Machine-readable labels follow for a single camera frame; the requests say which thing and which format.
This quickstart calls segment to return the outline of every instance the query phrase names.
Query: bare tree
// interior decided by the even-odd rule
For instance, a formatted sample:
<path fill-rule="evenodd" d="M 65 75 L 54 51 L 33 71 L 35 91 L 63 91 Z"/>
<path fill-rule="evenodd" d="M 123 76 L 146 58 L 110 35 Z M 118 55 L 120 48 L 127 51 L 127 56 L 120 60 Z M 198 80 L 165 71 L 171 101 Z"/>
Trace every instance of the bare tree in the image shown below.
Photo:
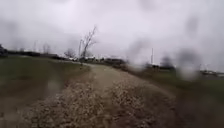
<path fill-rule="evenodd" d="M 162 58 L 161 66 L 164 69 L 174 69 L 172 60 L 171 60 L 171 58 L 169 56 L 164 56 Z"/>
<path fill-rule="evenodd" d="M 5 55 L 7 50 L 0 44 L 0 56 Z"/>
<path fill-rule="evenodd" d="M 65 51 L 64 54 L 67 58 L 75 58 L 75 51 L 71 48 L 69 48 L 67 51 Z"/>
<path fill-rule="evenodd" d="M 201 58 L 192 49 L 181 49 L 177 56 L 177 69 L 182 79 L 197 80 L 200 74 Z"/>
<path fill-rule="evenodd" d="M 88 49 L 90 48 L 90 46 L 92 46 L 93 44 L 96 43 L 96 41 L 93 39 L 95 33 L 96 33 L 96 29 L 97 27 L 95 26 L 93 28 L 92 31 L 90 31 L 85 37 L 84 39 L 81 39 L 80 41 L 80 48 L 79 50 L 81 49 L 81 46 L 83 46 L 83 49 L 81 51 L 81 54 L 80 54 L 80 57 L 81 59 L 85 59 L 86 58 L 86 55 L 88 54 Z"/>
<path fill-rule="evenodd" d="M 20 51 L 20 52 L 24 52 L 24 51 L 25 51 L 25 48 L 21 47 L 21 48 L 19 49 L 19 51 Z"/>
<path fill-rule="evenodd" d="M 44 54 L 50 54 L 51 53 L 51 47 L 48 44 L 44 44 L 43 46 L 43 53 Z"/>
<path fill-rule="evenodd" d="M 88 57 L 92 57 L 92 56 L 93 56 L 93 54 L 92 54 L 90 51 L 87 50 L 87 51 L 85 52 L 85 57 L 88 58 Z"/>

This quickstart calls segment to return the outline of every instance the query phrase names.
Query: sky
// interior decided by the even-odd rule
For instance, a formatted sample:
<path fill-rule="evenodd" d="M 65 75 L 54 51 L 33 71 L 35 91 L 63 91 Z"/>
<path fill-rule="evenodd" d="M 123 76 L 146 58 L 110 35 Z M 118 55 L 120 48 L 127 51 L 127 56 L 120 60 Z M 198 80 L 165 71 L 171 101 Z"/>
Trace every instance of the sky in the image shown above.
<path fill-rule="evenodd" d="M 94 26 L 96 57 L 159 64 L 183 50 L 203 69 L 224 71 L 223 0 L 0 0 L 0 43 L 8 49 L 78 54 Z"/>

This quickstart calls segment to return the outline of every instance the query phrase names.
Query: gravel road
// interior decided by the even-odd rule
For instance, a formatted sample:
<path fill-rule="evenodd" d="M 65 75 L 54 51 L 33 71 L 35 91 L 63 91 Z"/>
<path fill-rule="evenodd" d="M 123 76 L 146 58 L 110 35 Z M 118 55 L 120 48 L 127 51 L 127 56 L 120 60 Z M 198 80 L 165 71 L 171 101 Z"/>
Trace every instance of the gravel road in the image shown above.
<path fill-rule="evenodd" d="M 174 96 L 128 73 L 89 65 L 60 94 L 20 110 L 22 128 L 173 128 Z"/>

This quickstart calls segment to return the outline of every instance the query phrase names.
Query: field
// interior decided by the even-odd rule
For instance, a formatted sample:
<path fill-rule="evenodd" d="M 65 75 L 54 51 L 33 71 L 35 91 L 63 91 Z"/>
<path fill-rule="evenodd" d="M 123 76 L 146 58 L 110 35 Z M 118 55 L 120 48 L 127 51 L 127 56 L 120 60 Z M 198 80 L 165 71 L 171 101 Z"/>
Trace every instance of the field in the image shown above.
<path fill-rule="evenodd" d="M 175 71 L 147 69 L 134 74 L 173 93 L 177 111 L 186 122 L 196 124 L 195 127 L 223 126 L 223 77 L 200 75 L 190 82 L 181 79 Z"/>
<path fill-rule="evenodd" d="M 46 58 L 9 56 L 0 59 L 0 115 L 6 116 L 60 92 L 70 77 L 88 68 Z"/>
<path fill-rule="evenodd" d="M 24 112 L 27 128 L 180 128 L 172 95 L 131 74 L 103 65 L 71 82 L 56 98 Z"/>

